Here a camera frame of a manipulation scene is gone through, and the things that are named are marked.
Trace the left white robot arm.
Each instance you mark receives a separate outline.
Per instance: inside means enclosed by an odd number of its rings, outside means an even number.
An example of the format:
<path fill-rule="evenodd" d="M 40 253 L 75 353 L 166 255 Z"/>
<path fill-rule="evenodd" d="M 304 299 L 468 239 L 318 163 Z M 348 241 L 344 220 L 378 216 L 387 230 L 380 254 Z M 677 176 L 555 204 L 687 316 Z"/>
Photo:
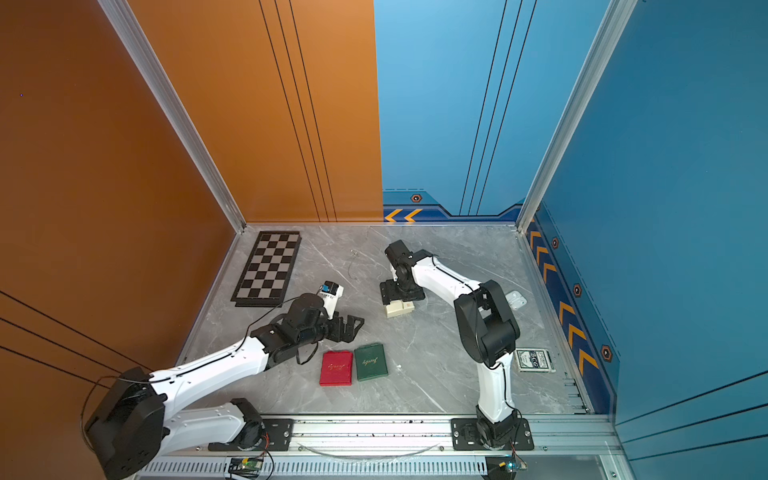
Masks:
<path fill-rule="evenodd" d="M 195 409 L 193 403 L 243 378 L 296 359 L 301 347 L 324 340 L 350 343 L 365 321 L 336 312 L 339 293 L 305 293 L 288 311 L 247 329 L 234 344 L 208 356 L 147 373 L 139 367 L 117 376 L 83 424 L 86 444 L 108 479 L 125 479 L 156 456 L 212 445 L 266 449 L 263 417 L 245 398 Z"/>

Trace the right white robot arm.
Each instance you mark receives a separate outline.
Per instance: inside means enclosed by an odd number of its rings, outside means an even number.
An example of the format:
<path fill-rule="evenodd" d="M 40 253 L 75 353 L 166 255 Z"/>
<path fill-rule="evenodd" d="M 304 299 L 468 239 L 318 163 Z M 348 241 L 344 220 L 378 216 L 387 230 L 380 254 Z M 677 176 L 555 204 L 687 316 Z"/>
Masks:
<path fill-rule="evenodd" d="M 477 430 L 491 449 L 512 444 L 523 417 L 512 399 L 511 363 L 520 327 L 502 287 L 478 282 L 443 265 L 435 255 L 413 252 L 401 240 L 385 249 L 393 277 L 380 283 L 389 318 L 413 310 L 430 291 L 454 307 L 462 346 L 477 364 Z"/>

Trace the green booklet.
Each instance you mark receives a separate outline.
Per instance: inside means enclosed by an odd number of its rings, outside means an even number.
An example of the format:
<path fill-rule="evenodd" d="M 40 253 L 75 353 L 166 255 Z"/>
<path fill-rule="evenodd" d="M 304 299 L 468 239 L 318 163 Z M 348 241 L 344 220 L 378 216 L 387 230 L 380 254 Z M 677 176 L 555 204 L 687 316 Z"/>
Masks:
<path fill-rule="evenodd" d="M 388 372 L 384 346 L 373 343 L 354 350 L 356 377 L 359 382 L 386 377 Z"/>

